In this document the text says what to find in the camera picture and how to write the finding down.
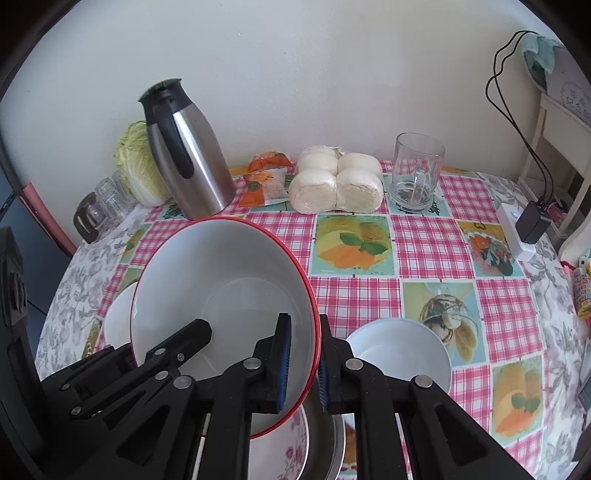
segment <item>floral bowl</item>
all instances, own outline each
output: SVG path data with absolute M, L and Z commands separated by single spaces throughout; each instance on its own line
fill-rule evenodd
M 279 428 L 251 440 L 249 480 L 298 480 L 309 444 L 308 420 L 300 407 Z

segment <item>plastic bag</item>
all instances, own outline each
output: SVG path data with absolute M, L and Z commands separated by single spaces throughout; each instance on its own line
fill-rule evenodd
M 241 207 L 261 207 L 286 202 L 290 199 L 285 189 L 287 168 L 258 170 L 244 175 L 246 192 L 240 200 Z
M 264 152 L 252 157 L 248 171 L 270 170 L 277 167 L 292 168 L 293 163 L 281 152 Z

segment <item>power adapter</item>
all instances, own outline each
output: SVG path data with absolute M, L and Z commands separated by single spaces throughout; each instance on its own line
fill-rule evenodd
M 534 244 L 550 226 L 552 220 L 535 202 L 530 201 L 515 223 L 515 229 L 521 241 Z

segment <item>black handle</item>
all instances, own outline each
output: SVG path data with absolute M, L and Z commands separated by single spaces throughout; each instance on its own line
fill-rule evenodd
M 174 123 L 169 98 L 164 98 L 161 102 L 156 103 L 152 112 L 154 113 L 154 119 L 160 129 L 164 144 L 170 152 L 174 165 L 177 167 L 182 178 L 190 179 L 193 176 L 195 167 Z
M 91 244 L 99 237 L 99 231 L 90 224 L 87 213 L 83 208 L 78 208 L 72 222 L 87 244 Z

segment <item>small white bowl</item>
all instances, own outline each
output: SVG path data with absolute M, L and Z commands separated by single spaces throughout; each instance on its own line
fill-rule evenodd
M 354 356 L 378 367 L 384 375 L 411 380 L 428 375 L 444 391 L 452 386 L 452 362 L 441 340 L 422 323 L 403 318 L 374 320 L 347 338 Z M 355 428 L 355 416 L 343 415 Z

